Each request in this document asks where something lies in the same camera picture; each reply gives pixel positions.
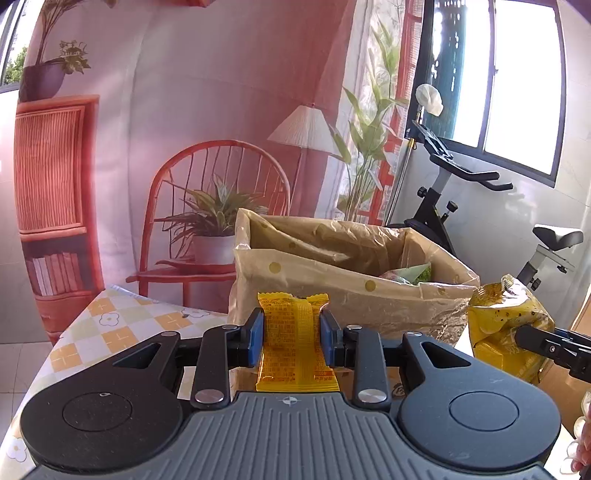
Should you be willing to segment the person's right hand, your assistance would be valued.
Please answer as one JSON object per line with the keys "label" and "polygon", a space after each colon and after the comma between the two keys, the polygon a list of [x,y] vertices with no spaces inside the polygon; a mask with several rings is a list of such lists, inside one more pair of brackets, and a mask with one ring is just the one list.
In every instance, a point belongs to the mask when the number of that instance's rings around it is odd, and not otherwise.
{"label": "person's right hand", "polygon": [[590,469],[590,391],[587,390],[581,402],[583,416],[575,425],[576,449],[571,455],[571,470],[582,474],[585,468]]}

